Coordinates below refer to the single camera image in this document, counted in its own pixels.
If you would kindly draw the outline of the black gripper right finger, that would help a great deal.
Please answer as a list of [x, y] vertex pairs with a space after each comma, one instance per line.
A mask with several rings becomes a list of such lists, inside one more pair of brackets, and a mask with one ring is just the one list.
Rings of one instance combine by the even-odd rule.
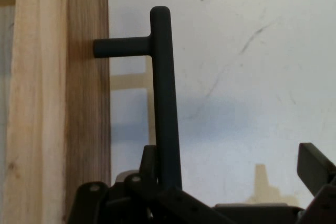
[[335, 223], [335, 165], [312, 143], [301, 143], [297, 174], [313, 195], [297, 223]]

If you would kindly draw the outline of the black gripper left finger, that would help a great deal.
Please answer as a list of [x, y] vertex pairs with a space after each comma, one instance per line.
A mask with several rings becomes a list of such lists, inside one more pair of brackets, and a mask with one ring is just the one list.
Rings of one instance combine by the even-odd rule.
[[68, 223], [215, 223], [214, 209], [182, 191], [178, 144], [146, 145], [139, 170], [109, 187], [81, 185]]

